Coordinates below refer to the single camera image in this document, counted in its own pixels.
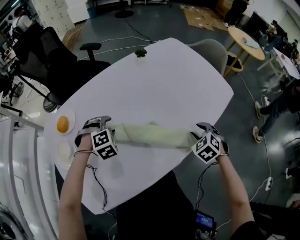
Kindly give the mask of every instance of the electronic device with screen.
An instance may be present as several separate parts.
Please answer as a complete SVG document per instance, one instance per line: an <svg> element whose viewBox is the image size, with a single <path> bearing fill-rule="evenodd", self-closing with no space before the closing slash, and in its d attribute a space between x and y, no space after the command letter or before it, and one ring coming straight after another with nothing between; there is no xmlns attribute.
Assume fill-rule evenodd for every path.
<svg viewBox="0 0 300 240"><path fill-rule="evenodd" d="M195 211L196 216L196 229L200 230L201 233L213 237L216 234L217 223L214 221L212 216L209 216L198 210Z"/></svg>

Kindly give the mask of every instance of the white desk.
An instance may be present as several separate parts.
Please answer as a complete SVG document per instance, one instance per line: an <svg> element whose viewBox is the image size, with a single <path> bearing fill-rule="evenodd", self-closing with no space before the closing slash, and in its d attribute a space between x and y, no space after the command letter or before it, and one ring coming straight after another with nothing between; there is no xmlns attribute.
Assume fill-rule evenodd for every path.
<svg viewBox="0 0 300 240"><path fill-rule="evenodd" d="M148 124L202 132L195 124L215 124L233 90L202 56L169 38L146 47L144 58L134 53L114 63L80 88L59 110L71 108L74 129L66 136L56 131L55 116L45 125L45 138L63 178L67 172L57 161L57 145L73 143L86 120L109 115L112 122ZM118 144L119 154L107 161L93 154L97 178L107 191L109 210L139 194L176 167L189 153L179 149ZM82 203L93 213L103 213L103 193L92 171L84 176Z"/></svg>
<svg viewBox="0 0 300 240"><path fill-rule="evenodd" d="M267 64L270 64L270 66L273 69L275 75L277 76L277 81L279 81L283 75L289 75L292 78L300 79L300 75L299 75L298 70L296 69L296 67L293 65L292 61L287 56L285 56L283 53L278 51L276 48L273 48L273 50L271 52L272 52L272 57L269 60L267 60L265 63L263 63L257 69L257 71L261 70ZM278 71L277 69L275 69L275 67L272 63L272 61L274 59L276 59L278 61L278 63L280 64L281 68L283 68L281 71Z"/></svg>

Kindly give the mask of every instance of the chair armrest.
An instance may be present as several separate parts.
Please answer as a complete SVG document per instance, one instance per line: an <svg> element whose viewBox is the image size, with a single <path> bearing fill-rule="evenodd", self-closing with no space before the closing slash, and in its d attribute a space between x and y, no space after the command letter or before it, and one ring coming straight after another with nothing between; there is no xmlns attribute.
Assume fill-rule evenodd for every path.
<svg viewBox="0 0 300 240"><path fill-rule="evenodd" d="M101 43L86 43L86 44L83 44L79 50L80 51L84 51L84 50L87 50L87 51L91 51L91 50L99 50L101 47Z"/></svg>

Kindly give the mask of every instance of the black hair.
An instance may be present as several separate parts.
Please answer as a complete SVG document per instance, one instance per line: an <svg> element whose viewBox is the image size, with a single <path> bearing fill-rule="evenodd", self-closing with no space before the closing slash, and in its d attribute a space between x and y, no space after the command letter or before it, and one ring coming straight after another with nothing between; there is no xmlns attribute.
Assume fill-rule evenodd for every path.
<svg viewBox="0 0 300 240"><path fill-rule="evenodd" d="M14 16L17 17L18 14L19 14L22 10L23 10L23 9L22 9L22 6L17 7L17 8L15 9L15 11L14 11Z"/></svg>

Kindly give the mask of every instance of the digital display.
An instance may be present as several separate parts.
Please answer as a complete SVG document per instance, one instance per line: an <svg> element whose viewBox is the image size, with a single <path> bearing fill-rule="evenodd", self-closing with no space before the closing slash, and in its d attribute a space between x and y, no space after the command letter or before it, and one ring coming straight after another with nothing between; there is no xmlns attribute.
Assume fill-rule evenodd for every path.
<svg viewBox="0 0 300 240"><path fill-rule="evenodd" d="M212 228L212 225L213 225L213 220L211 218L203 216L199 213L197 213L196 222L199 224L202 224L204 226L210 227L210 228Z"/></svg>

